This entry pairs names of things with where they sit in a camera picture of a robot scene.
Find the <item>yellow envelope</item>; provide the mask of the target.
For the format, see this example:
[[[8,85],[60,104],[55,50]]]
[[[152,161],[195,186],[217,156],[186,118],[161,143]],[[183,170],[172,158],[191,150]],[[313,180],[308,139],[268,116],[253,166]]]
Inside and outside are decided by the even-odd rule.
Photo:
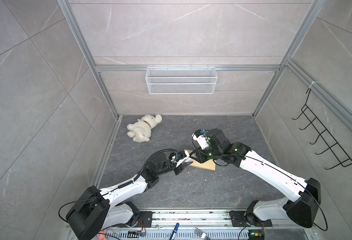
[[[203,164],[198,163],[196,161],[193,160],[193,164],[191,164],[188,167],[194,167],[194,168],[199,168],[199,169],[205,169],[205,170],[211,170],[211,171],[215,171],[216,169],[216,164],[213,162],[213,160],[209,160]]]

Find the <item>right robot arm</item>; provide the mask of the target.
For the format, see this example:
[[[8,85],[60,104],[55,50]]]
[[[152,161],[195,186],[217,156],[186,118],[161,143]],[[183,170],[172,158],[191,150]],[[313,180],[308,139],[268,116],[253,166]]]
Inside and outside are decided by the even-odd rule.
[[[192,142],[198,143],[193,154],[199,163],[222,160],[227,165],[246,170],[279,190],[284,197],[273,201],[252,201],[244,213],[249,226],[260,226],[266,221],[291,220],[311,228],[318,212],[322,211],[321,184],[314,178],[295,176],[261,157],[249,146],[231,143],[222,130],[197,130]]]

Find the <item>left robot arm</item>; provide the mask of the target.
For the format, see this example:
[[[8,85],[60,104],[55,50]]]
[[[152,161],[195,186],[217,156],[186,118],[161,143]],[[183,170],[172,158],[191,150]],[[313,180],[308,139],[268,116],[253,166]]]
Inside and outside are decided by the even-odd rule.
[[[87,188],[77,201],[71,202],[72,208],[61,219],[79,240],[90,240],[109,227],[133,226],[139,219],[140,211],[128,199],[154,187],[160,175],[169,172],[179,175],[191,160],[188,151],[157,151],[132,178],[107,188]]]

